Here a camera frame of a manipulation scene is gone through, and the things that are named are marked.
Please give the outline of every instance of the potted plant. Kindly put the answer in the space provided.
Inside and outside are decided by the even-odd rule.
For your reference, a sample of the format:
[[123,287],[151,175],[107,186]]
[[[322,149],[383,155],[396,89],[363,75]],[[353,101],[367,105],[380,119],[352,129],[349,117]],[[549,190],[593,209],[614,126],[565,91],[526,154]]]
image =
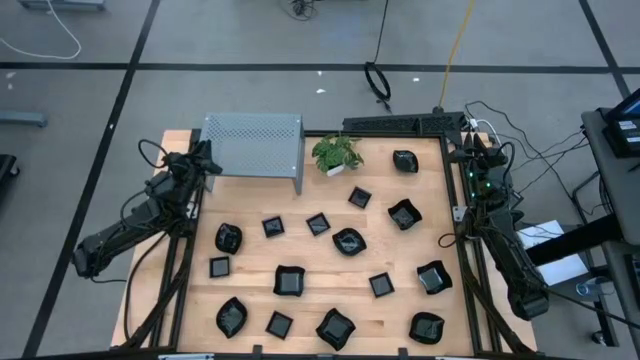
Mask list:
[[318,169],[328,176],[333,176],[345,167],[355,170],[364,160],[360,154],[353,151],[353,147],[360,139],[349,136],[327,135],[313,147],[311,156],[316,158]]

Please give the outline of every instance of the yellow cable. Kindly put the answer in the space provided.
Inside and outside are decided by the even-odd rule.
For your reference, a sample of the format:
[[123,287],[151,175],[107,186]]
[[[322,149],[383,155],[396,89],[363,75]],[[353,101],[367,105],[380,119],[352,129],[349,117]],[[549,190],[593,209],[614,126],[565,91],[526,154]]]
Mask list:
[[458,50],[458,45],[460,43],[460,38],[464,33],[464,30],[467,28],[467,23],[469,22],[469,18],[471,17],[471,13],[473,12],[473,5],[476,0],[469,0],[469,6],[467,7],[467,14],[464,16],[464,21],[462,22],[462,26],[460,26],[460,30],[458,31],[458,36],[456,36],[456,42],[453,43],[453,49],[451,49],[451,55],[449,55],[449,62],[447,62],[447,69],[444,71],[444,81],[442,82],[442,93],[440,94],[440,101],[438,102],[438,106],[442,108],[442,104],[444,103],[444,95],[447,92],[447,80],[449,80],[449,70],[451,69],[451,63],[453,62],[454,56],[456,56],[456,51]]

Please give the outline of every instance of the wooden table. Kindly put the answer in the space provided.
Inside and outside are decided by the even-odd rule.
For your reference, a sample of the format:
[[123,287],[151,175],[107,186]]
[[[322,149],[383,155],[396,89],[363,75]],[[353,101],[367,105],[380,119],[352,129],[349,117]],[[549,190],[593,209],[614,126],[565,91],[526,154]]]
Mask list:
[[[162,145],[167,151],[186,152],[190,131],[167,131]],[[334,352],[315,334],[328,310],[336,307],[349,317],[357,330],[340,354],[396,355],[407,348],[412,355],[473,354],[456,247],[437,245],[441,234],[452,232],[440,143],[437,139],[365,138],[357,151],[366,165],[327,177],[315,167],[311,149],[319,138],[307,138],[302,195],[296,196],[286,179],[217,178],[213,193],[205,193],[189,277],[178,350],[183,352],[250,353],[261,344],[265,353],[317,354]],[[393,150],[411,150],[420,164],[417,174],[398,173],[391,161]],[[464,203],[457,167],[456,193]],[[362,210],[347,202],[354,186],[373,194]],[[400,231],[387,208],[410,198],[423,220],[408,231]],[[313,237],[305,220],[323,212],[331,230]],[[261,221],[280,215],[285,234],[266,239]],[[216,249],[215,234],[221,223],[239,226],[243,244],[231,256],[231,275],[209,278],[209,258],[224,256]],[[353,258],[341,255],[331,235],[345,227],[357,229],[368,248]],[[139,244],[135,262],[152,240]],[[155,304],[168,241],[164,241],[140,266],[132,284],[129,329],[133,331]],[[522,341],[535,349],[529,322],[516,318],[506,297],[506,284],[485,249],[494,302]],[[442,260],[453,280],[453,288],[427,295],[417,279],[416,268]],[[278,265],[306,269],[305,290],[300,298],[273,294]],[[395,292],[375,298],[369,278],[388,272]],[[247,307],[249,318],[238,335],[226,339],[216,326],[221,305],[237,296]],[[486,317],[476,301],[484,349],[490,349]],[[273,311],[294,319],[286,340],[265,332]],[[432,312],[445,319],[444,335],[436,345],[419,344],[408,337],[409,324],[417,312]],[[123,307],[112,343],[124,341]],[[173,316],[173,306],[165,318]],[[161,344],[168,339],[170,321],[164,322]]]

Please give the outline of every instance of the black cable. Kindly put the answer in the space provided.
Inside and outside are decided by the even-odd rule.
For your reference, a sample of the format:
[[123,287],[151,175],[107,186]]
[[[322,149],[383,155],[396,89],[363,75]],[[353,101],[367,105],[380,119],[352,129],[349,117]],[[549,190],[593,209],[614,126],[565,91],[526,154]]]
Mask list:
[[509,158],[509,165],[507,165],[507,168],[504,170],[504,173],[502,173],[502,185],[506,186],[507,184],[507,174],[509,173],[509,170],[511,170],[511,166],[513,166],[513,159],[516,158],[516,147],[513,145],[512,142],[505,142],[502,144],[502,146],[500,146],[500,148],[498,148],[498,153],[502,151],[502,149],[505,146],[511,146],[511,157]]
[[522,130],[521,128],[515,126],[511,120],[509,119],[509,116],[500,110],[494,109],[491,106],[487,105],[484,101],[482,100],[476,100],[476,101],[472,101],[470,103],[466,103],[464,105],[464,108],[467,110],[467,113],[469,113],[469,115],[471,115],[472,117],[473,114],[471,114],[471,111],[469,110],[469,106],[470,105],[475,105],[475,104],[481,104],[482,106],[484,106],[485,108],[502,115],[505,120],[507,120],[507,123],[509,124],[509,126],[511,126],[514,130],[520,132],[522,134],[522,137],[524,138],[525,143],[533,150],[536,152],[536,154],[549,166],[543,173],[542,175],[538,176],[534,181],[532,181],[531,183],[527,184],[527,186],[525,186],[524,189],[520,190],[520,192],[524,191],[527,187],[531,186],[533,183],[535,183],[536,181],[538,181],[542,176],[544,176],[544,174],[546,174],[549,170],[553,171],[553,173],[555,174],[556,178],[558,179],[558,182],[560,182],[560,186],[562,186],[562,190],[564,190],[565,195],[567,196],[567,198],[569,198],[569,200],[571,201],[571,194],[569,193],[569,190],[567,190],[567,187],[564,185],[564,182],[562,181],[562,178],[560,177],[560,174],[558,174],[558,172],[556,171],[556,169],[553,168],[553,165],[555,165],[558,161],[560,161],[560,159],[562,159],[567,153],[564,153],[562,155],[560,155],[560,157],[553,163],[549,163],[549,161],[542,155],[542,153],[540,151],[538,151],[538,149],[536,149],[533,145],[531,145],[531,142],[529,141],[529,138],[527,137],[527,133]]
[[384,23],[387,19],[387,7],[389,6],[389,0],[384,3],[384,12],[382,13],[382,24],[380,25],[380,33],[378,34],[378,47],[376,47],[376,57],[373,58],[373,63],[378,61],[378,53],[380,52],[380,42],[382,41],[382,31],[384,30]]
[[160,144],[158,144],[156,142],[153,142],[151,140],[142,139],[142,140],[138,141],[138,151],[140,152],[140,155],[142,155],[142,158],[144,159],[144,161],[147,162],[147,164],[149,164],[151,167],[153,167],[155,169],[162,169],[163,167],[165,167],[166,164],[156,165],[156,164],[152,163],[149,160],[149,158],[147,158],[147,155],[145,155],[144,151],[142,151],[142,144],[149,144],[149,145],[155,146],[160,151],[162,151],[162,153],[164,154],[165,159],[168,159],[168,157],[169,157],[169,154],[167,154],[167,150],[165,150]]
[[156,242],[154,242],[143,254],[142,256],[140,256],[140,259],[138,259],[138,261],[136,261],[136,264],[133,266],[133,269],[131,270],[131,274],[129,274],[129,281],[127,282],[127,290],[125,292],[125,299],[124,299],[124,321],[123,321],[123,326],[124,326],[124,337],[125,339],[130,340],[131,336],[129,335],[129,303],[131,302],[131,284],[133,284],[133,277],[135,276],[136,272],[138,271],[138,268],[140,267],[140,264],[142,264],[142,260],[144,260],[149,254],[151,254],[151,251],[153,251],[153,249],[155,249],[160,242],[162,241],[162,239],[164,239],[167,236],[167,233],[165,232],[164,234],[162,234],[162,236],[160,236],[160,238],[158,240],[156,240]]
[[443,248],[443,249],[446,249],[446,248],[452,247],[452,246],[456,243],[456,239],[453,239],[453,241],[452,241],[452,242],[450,242],[449,244],[447,244],[447,245],[442,245],[442,240],[443,240],[445,237],[447,237],[447,236],[456,236],[456,234],[454,234],[454,233],[446,233],[446,234],[443,234],[442,236],[440,236],[440,237],[438,238],[438,246],[440,246],[440,247],[441,247],[441,248]]
[[558,159],[556,159],[556,161],[554,161],[552,164],[549,164],[549,167],[547,167],[547,169],[545,171],[542,172],[542,174],[538,175],[537,178],[533,179],[532,181],[530,181],[524,188],[522,188],[522,190],[517,191],[518,194],[522,194],[523,191],[527,190],[529,188],[529,186],[535,184],[538,180],[540,180],[547,172],[549,172],[549,170],[553,169],[553,165],[557,164],[558,161],[560,161],[565,154],[560,155],[560,157]]
[[282,6],[281,0],[278,1],[280,9],[293,20],[309,21],[318,15],[318,10],[315,7],[315,0],[290,0],[289,5],[291,5],[293,13],[289,12],[289,10]]
[[[378,78],[382,82],[382,86],[384,87],[384,91],[386,92],[386,94],[380,91],[380,89],[373,82],[371,74],[369,73],[371,70],[375,71],[378,75]],[[387,78],[384,76],[382,71],[380,71],[380,69],[378,69],[378,67],[374,63],[367,61],[366,63],[364,63],[364,75],[367,78],[369,87],[371,87],[371,91],[373,91],[374,95],[378,98],[376,102],[382,103],[384,105],[384,108],[387,109],[388,112],[391,112],[391,106],[389,106],[388,103],[388,101],[391,100],[391,86],[389,86],[389,82],[387,81]]]
[[[557,142],[557,143],[555,143],[555,144],[553,144],[553,145],[549,146],[549,147],[548,147],[548,148],[546,148],[545,150],[540,151],[540,153],[544,154],[544,153],[546,153],[547,151],[549,151],[549,150],[553,149],[554,147],[556,147],[556,146],[560,146],[560,145],[564,144],[565,142],[569,141],[569,139],[571,139],[572,137],[574,137],[574,136],[576,136],[576,135],[580,134],[581,132],[582,132],[582,131],[578,131],[578,132],[575,132],[575,133],[573,133],[573,134],[571,134],[571,135],[567,136],[564,140],[559,141],[559,142]],[[527,159],[530,159],[530,160],[537,160],[537,159],[540,159],[540,157],[538,157],[538,155],[535,155],[535,156],[531,156],[531,155],[529,155],[529,153],[527,153],[527,148],[524,146],[524,144],[522,143],[522,141],[520,141],[520,139],[518,139],[518,138],[516,138],[516,137],[509,136],[509,135],[505,135],[505,134],[496,134],[496,135],[498,135],[498,136],[500,136],[500,137],[504,137],[504,138],[510,139],[510,140],[517,141],[517,142],[520,144],[520,147],[522,147],[522,151],[524,152],[524,156],[526,156],[526,157],[527,157]]]
[[582,144],[582,142],[584,140],[586,140],[586,138],[582,138],[577,144],[573,145],[572,147],[568,148],[567,150],[558,151],[556,153],[545,155],[542,158],[536,156],[535,158],[527,160],[527,161],[523,162],[522,164],[518,165],[515,169],[513,169],[513,171],[516,171],[516,170],[520,169],[521,167],[523,167],[523,166],[525,166],[525,165],[527,165],[530,162],[535,161],[535,160],[542,160],[543,158],[548,159],[548,158],[556,156],[556,155],[561,155],[561,154],[568,153],[568,152],[573,151],[573,150],[581,149],[581,148],[583,148],[585,146],[589,146],[589,144]]
[[[364,63],[364,75],[367,78],[367,83],[369,83],[369,87],[371,91],[373,91],[374,95],[378,98],[377,103],[382,103],[384,108],[391,112],[391,106],[389,105],[389,100],[391,100],[391,86],[389,86],[389,82],[387,78],[384,76],[382,71],[376,66],[376,62],[378,61],[378,54],[380,53],[380,43],[382,42],[382,33],[384,31],[384,23],[387,20],[387,8],[389,7],[389,0],[386,0],[384,4],[384,12],[382,13],[382,23],[380,24],[380,32],[378,33],[378,46],[376,47],[376,55],[373,59],[373,62],[367,61]],[[376,86],[371,78],[371,70],[376,72],[380,82],[382,82],[382,86],[384,87],[384,93]]]

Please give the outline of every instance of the cable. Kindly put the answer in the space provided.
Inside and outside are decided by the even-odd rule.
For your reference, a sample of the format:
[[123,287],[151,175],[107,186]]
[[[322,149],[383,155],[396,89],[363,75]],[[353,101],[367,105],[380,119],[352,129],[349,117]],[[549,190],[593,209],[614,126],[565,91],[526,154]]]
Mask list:
[[560,157],[553,163],[550,164],[549,161],[542,155],[542,153],[540,151],[538,151],[538,149],[536,149],[533,145],[531,145],[531,142],[529,141],[529,138],[527,137],[527,133],[522,130],[521,128],[515,126],[512,122],[511,119],[509,119],[509,116],[500,110],[494,109],[491,106],[487,105],[484,101],[482,100],[476,100],[476,101],[472,101],[470,103],[466,103],[464,105],[464,108],[467,110],[467,113],[469,113],[469,115],[471,115],[472,117],[473,114],[471,114],[471,111],[469,110],[469,106],[471,105],[475,105],[475,104],[481,104],[482,106],[484,106],[485,108],[502,115],[505,120],[507,120],[507,123],[509,124],[509,126],[511,126],[514,130],[520,132],[522,134],[522,137],[524,138],[525,143],[533,150],[536,152],[536,154],[549,166],[547,168],[547,170],[544,171],[544,173],[542,173],[539,177],[537,177],[534,181],[532,181],[531,183],[527,184],[527,186],[525,186],[524,189],[520,190],[520,192],[524,191],[527,187],[531,186],[533,183],[535,183],[538,179],[540,179],[542,176],[544,176],[544,174],[546,174],[549,170],[552,170],[554,175],[556,176],[556,178],[558,179],[558,182],[560,183],[560,186],[562,186],[562,190],[564,190],[565,195],[567,196],[567,198],[569,198],[569,200],[571,201],[571,194],[569,194],[569,190],[567,190],[567,187],[564,185],[564,182],[562,181],[562,178],[560,177],[560,174],[558,174],[558,172],[556,171],[556,169],[553,168],[553,165],[555,165],[558,161],[560,161],[560,159],[562,159],[567,153],[563,153],[562,155],[560,155]]
[[584,145],[582,145],[582,142],[583,142],[584,140],[586,140],[586,138],[582,138],[582,139],[581,139],[577,144],[573,145],[572,147],[570,147],[570,148],[569,148],[569,149],[567,149],[567,150],[563,150],[563,151],[559,151],[559,152],[557,152],[557,153],[553,153],[553,154],[545,155],[545,156],[543,156],[543,157],[538,157],[538,156],[536,155],[536,157],[534,157],[533,159],[527,160],[527,161],[523,162],[522,164],[518,165],[515,169],[513,169],[513,171],[516,171],[516,170],[520,169],[521,167],[523,167],[523,166],[525,166],[525,165],[527,165],[527,164],[529,164],[530,162],[535,161],[535,160],[548,159],[548,158],[550,158],[550,157],[552,157],[552,156],[565,154],[565,153],[568,153],[568,152],[570,152],[570,151],[577,150],[577,149],[581,149],[581,148],[583,148],[583,147],[585,147],[585,146],[589,146],[589,144],[584,144]]
[[387,7],[389,7],[389,0],[384,3],[384,12],[382,13],[382,24],[380,25],[380,33],[378,34],[378,47],[376,48],[376,57],[373,59],[375,64],[378,61],[378,53],[380,52],[380,42],[382,41],[382,31],[384,30],[384,23],[387,19]]
[[509,142],[509,141],[507,141],[504,144],[502,144],[502,146],[500,146],[498,148],[498,152],[501,152],[502,149],[507,145],[511,146],[511,157],[509,159],[509,165],[507,165],[507,168],[502,173],[502,184],[503,185],[507,184],[507,174],[509,173],[509,170],[511,170],[511,166],[513,166],[513,159],[515,159],[515,157],[516,157],[516,147],[513,145],[512,142]]
[[447,62],[447,68],[444,71],[444,80],[442,81],[442,92],[440,93],[440,101],[438,101],[438,107],[442,108],[444,104],[444,96],[447,93],[447,81],[449,80],[449,71],[451,70],[451,63],[453,62],[453,58],[456,55],[456,51],[458,50],[458,45],[460,44],[460,38],[464,31],[467,28],[467,23],[469,22],[469,18],[471,17],[471,13],[473,12],[473,5],[476,0],[469,0],[469,6],[467,7],[467,13],[464,16],[464,21],[460,26],[460,30],[458,31],[458,35],[456,36],[456,41],[453,43],[453,48],[451,49],[451,54],[449,55],[449,61]]
[[554,161],[552,164],[549,165],[549,167],[547,167],[547,169],[545,171],[542,172],[542,174],[540,174],[537,178],[533,179],[532,181],[530,181],[524,188],[522,188],[522,190],[517,191],[518,194],[522,194],[523,191],[527,190],[529,188],[529,186],[535,184],[538,180],[540,180],[544,174],[546,174],[547,172],[549,172],[549,170],[553,169],[553,165],[557,164],[558,161],[560,161],[564,156],[566,155],[566,153],[560,155],[560,157]]
[[441,247],[441,248],[443,248],[443,249],[450,248],[450,247],[452,247],[452,246],[456,243],[456,239],[453,239],[453,241],[452,241],[452,242],[450,242],[449,244],[447,244],[447,245],[442,245],[442,240],[443,240],[445,237],[447,237],[447,236],[456,236],[456,234],[454,234],[454,233],[446,233],[446,234],[443,234],[442,236],[440,236],[440,237],[438,238],[438,246],[440,246],[440,247]]
[[[391,113],[391,106],[389,106],[389,100],[391,100],[391,86],[387,81],[387,78],[384,76],[382,71],[378,69],[376,66],[376,61],[378,61],[378,54],[380,53],[380,42],[382,41],[382,32],[384,31],[384,23],[387,20],[387,8],[389,7],[389,0],[386,0],[384,4],[384,12],[382,14],[382,23],[380,24],[380,32],[378,33],[378,46],[376,47],[376,56],[373,59],[373,62],[367,61],[364,63],[364,76],[367,78],[367,83],[373,91],[373,94],[378,98],[377,103],[382,103],[384,108]],[[382,86],[384,87],[385,93],[383,93],[373,82],[371,78],[371,70],[376,72],[380,82],[382,82]]]
[[23,54],[23,55],[27,55],[27,56],[33,56],[33,57],[37,57],[37,58],[42,58],[42,59],[58,59],[58,60],[73,60],[76,57],[78,57],[78,55],[80,55],[80,52],[82,51],[82,45],[80,44],[80,41],[78,41],[78,39],[73,35],[73,33],[71,33],[71,31],[69,31],[69,29],[64,25],[64,23],[62,22],[62,20],[60,20],[60,18],[58,17],[58,14],[56,14],[56,11],[53,9],[53,5],[51,5],[51,0],[46,0],[47,4],[49,5],[49,9],[51,10],[51,14],[53,15],[53,17],[56,18],[56,20],[58,21],[58,23],[60,24],[60,26],[64,29],[64,31],[67,32],[67,34],[69,34],[69,36],[71,36],[71,38],[73,39],[73,41],[75,41],[76,45],[78,45],[78,50],[71,56],[57,56],[57,55],[42,55],[42,54],[35,54],[35,53],[30,53],[24,50],[20,50],[17,47],[9,44],[5,39],[0,37],[0,42],[2,42],[3,44],[5,44],[5,46],[7,46],[9,49]]
[[166,164],[156,165],[156,164],[152,163],[151,160],[149,160],[149,158],[147,157],[147,155],[145,155],[144,151],[142,151],[142,144],[149,144],[149,145],[153,145],[156,148],[158,148],[164,154],[164,157],[166,159],[165,161],[167,161],[168,158],[169,158],[169,154],[167,154],[167,150],[165,150],[157,142],[154,142],[154,141],[151,141],[151,140],[142,139],[142,140],[138,141],[138,151],[140,152],[140,155],[142,155],[142,158],[144,159],[144,161],[147,162],[147,164],[149,164],[151,167],[153,167],[155,169],[162,169],[163,167],[166,166]]
[[[576,135],[578,135],[578,134],[580,134],[580,133],[582,133],[582,130],[577,131],[577,132],[575,132],[575,133],[573,133],[573,134],[571,134],[571,135],[567,136],[566,138],[564,138],[564,140],[559,141],[559,142],[557,142],[557,143],[555,143],[555,144],[553,144],[553,145],[549,146],[549,147],[548,147],[548,148],[546,148],[545,150],[540,151],[540,153],[541,153],[541,154],[544,154],[544,153],[546,153],[547,151],[550,151],[551,149],[553,149],[554,147],[556,147],[556,146],[560,146],[560,145],[564,144],[565,142],[569,141],[569,139],[571,139],[572,137],[574,137],[574,136],[576,136]],[[522,151],[524,151],[524,156],[526,156],[526,157],[527,157],[527,159],[530,159],[530,160],[540,159],[540,157],[539,157],[538,155],[534,155],[534,156],[529,155],[529,153],[527,153],[527,148],[524,146],[524,144],[522,143],[522,141],[520,141],[520,139],[518,139],[518,138],[516,138],[516,137],[513,137],[513,136],[505,135],[505,134],[497,134],[497,135],[500,135],[500,136],[502,136],[502,137],[504,137],[504,138],[507,138],[507,139],[510,139],[510,140],[517,141],[517,142],[518,142],[518,144],[520,144],[520,146],[522,147]]]
[[129,281],[127,282],[127,290],[125,293],[125,299],[124,299],[124,321],[123,321],[123,326],[124,326],[124,337],[128,340],[130,340],[131,336],[129,335],[129,303],[131,302],[131,284],[133,283],[133,277],[135,276],[136,272],[138,271],[138,268],[140,267],[140,264],[142,264],[142,260],[144,260],[149,254],[151,254],[151,251],[153,251],[153,249],[155,249],[160,242],[162,241],[162,239],[164,239],[167,236],[167,233],[165,232],[164,234],[162,234],[162,236],[160,236],[160,238],[158,240],[156,240],[156,242],[154,242],[143,254],[142,256],[140,256],[140,259],[138,259],[138,261],[136,261],[136,264],[133,266],[133,269],[131,270],[131,274],[129,274]]
[[282,6],[282,1],[278,1],[280,9],[293,20],[309,21],[318,15],[318,10],[315,7],[315,0],[290,0],[289,5],[291,5],[293,14]]

